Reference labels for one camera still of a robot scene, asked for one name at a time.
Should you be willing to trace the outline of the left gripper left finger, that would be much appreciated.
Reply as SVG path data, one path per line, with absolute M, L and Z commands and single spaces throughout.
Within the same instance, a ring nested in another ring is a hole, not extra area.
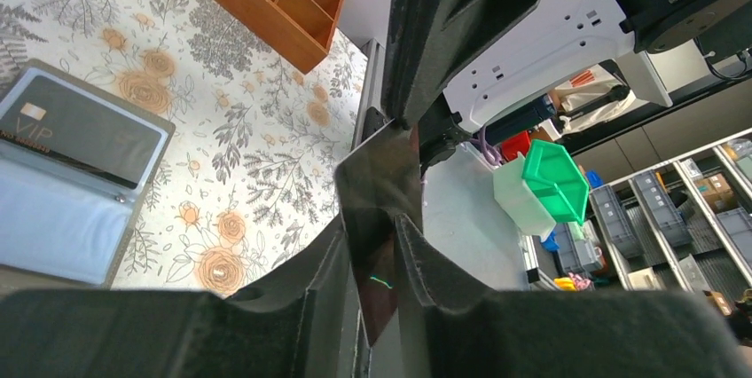
M 26 290 L 1 302 L 4 377 L 333 377 L 349 257 L 334 219 L 304 250 L 209 292 Z

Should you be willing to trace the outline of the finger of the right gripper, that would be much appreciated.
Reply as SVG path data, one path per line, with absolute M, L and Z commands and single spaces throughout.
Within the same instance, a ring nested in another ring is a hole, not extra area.
M 381 108 L 409 129 L 540 0 L 391 0 Z

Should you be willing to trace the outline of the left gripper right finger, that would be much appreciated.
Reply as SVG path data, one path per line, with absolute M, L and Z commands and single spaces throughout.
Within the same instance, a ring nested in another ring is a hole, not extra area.
M 748 377 L 707 301 L 670 291 L 497 291 L 395 219 L 409 377 Z

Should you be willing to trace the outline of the dark credit card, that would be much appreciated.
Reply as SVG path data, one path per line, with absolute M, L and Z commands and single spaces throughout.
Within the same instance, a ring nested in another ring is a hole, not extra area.
M 4 99 L 1 135 L 127 189 L 153 164 L 164 133 L 56 77 L 23 77 Z
M 422 223 L 417 134 L 388 122 L 337 166 L 334 182 L 372 346 L 397 308 L 395 217 Z

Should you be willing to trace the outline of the grey card holder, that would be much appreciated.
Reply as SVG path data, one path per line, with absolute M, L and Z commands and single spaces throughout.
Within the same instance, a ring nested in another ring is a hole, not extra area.
M 75 169 L 1 135 L 1 292 L 108 288 L 136 230 L 175 125 L 39 59 L 30 60 L 2 93 L 23 77 L 56 77 L 103 99 L 164 133 L 153 164 L 135 189 Z

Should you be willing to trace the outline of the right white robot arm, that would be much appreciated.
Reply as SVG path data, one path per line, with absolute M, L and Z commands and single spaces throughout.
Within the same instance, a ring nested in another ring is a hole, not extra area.
M 695 38 L 750 0 L 391 0 L 383 114 L 430 165 L 580 71 Z

